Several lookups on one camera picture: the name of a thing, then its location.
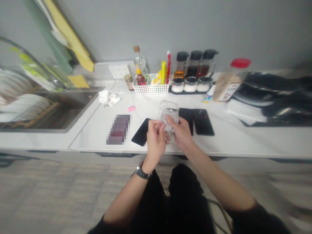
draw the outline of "electrical outlet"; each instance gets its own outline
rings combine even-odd
[[[111,64],[108,65],[111,74],[113,75],[114,79],[123,78],[125,75],[130,74],[129,66],[127,63],[123,64]]]

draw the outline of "person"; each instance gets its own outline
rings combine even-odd
[[[290,233],[284,223],[270,215],[247,190],[205,155],[192,140],[185,119],[180,117],[179,123],[175,123],[166,116],[166,120],[175,131],[178,147],[232,218],[233,233]],[[207,199],[189,167],[178,165],[172,170],[168,187],[170,196],[165,196],[155,171],[168,143],[164,127],[165,124],[158,120],[149,120],[148,152],[141,168],[132,175],[89,234],[215,233]]]

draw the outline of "sink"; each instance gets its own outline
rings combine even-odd
[[[95,100],[98,91],[103,88],[62,93],[38,91],[36,95],[49,97],[58,102],[55,110],[29,128],[0,128],[0,132],[66,133]]]

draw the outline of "pink eraser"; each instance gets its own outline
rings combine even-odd
[[[136,109],[135,106],[130,106],[130,107],[128,107],[128,111],[129,111],[129,112],[134,111],[135,109]]]

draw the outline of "white plastic basket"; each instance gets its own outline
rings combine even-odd
[[[158,74],[149,74],[151,80],[153,80]],[[157,85],[137,85],[136,77],[134,82],[132,83],[132,87],[137,95],[142,94],[166,94],[169,91],[169,84],[157,84]]]

